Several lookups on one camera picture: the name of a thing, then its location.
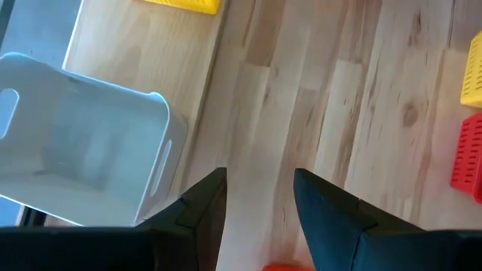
orange object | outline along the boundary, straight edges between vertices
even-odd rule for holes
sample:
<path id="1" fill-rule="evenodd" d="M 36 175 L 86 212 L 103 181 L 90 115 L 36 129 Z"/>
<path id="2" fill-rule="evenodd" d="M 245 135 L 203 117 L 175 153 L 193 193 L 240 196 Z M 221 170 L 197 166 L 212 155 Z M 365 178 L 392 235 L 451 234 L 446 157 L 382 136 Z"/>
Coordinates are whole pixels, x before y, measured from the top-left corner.
<path id="1" fill-rule="evenodd" d="M 287 267 L 287 266 L 266 266 L 263 271 L 315 271 L 310 268 Z"/>

wood grain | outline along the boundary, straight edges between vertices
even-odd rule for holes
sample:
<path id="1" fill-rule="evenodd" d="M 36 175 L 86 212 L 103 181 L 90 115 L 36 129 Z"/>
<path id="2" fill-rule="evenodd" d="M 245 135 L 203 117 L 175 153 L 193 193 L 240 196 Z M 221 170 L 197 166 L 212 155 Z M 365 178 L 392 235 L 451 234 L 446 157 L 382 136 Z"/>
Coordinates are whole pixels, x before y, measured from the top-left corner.
<path id="1" fill-rule="evenodd" d="M 477 5 L 232 1 L 184 183 L 228 167 L 219 270 L 313 265 L 295 167 L 427 229 L 482 227 L 449 186 Z"/>

red plastic crate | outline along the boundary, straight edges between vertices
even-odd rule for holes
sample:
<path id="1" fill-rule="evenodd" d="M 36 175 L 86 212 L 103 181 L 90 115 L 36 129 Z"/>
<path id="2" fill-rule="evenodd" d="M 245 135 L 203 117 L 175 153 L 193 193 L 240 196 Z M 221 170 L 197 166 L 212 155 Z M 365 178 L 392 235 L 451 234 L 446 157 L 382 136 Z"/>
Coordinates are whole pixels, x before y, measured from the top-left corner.
<path id="1" fill-rule="evenodd" d="M 263 271 L 315 271 L 309 268 L 286 267 L 286 266 L 266 266 Z"/>
<path id="2" fill-rule="evenodd" d="M 482 203 L 482 113 L 462 123 L 450 185 Z"/>

white plastic bin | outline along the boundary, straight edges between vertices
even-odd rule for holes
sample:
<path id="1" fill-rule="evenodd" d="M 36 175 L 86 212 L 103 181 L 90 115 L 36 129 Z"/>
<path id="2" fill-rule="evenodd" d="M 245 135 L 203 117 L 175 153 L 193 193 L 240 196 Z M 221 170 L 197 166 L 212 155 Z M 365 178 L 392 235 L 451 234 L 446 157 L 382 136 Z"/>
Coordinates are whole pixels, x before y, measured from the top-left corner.
<path id="1" fill-rule="evenodd" d="M 158 93 L 0 58 L 0 195 L 82 226 L 132 226 L 165 200 L 187 135 Z"/>

yellow object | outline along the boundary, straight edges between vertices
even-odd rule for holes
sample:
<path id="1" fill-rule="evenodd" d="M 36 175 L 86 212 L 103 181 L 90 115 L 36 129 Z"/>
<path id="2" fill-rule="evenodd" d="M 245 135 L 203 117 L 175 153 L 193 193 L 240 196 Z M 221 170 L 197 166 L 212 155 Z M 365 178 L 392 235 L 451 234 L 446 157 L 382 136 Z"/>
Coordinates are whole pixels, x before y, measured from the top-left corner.
<path id="1" fill-rule="evenodd" d="M 482 108 L 482 32 L 470 43 L 460 103 Z"/>
<path id="2" fill-rule="evenodd" d="M 176 8 L 184 8 L 190 11 L 202 12 L 205 14 L 216 14 L 220 0 L 145 0 L 147 2 L 169 5 Z"/>

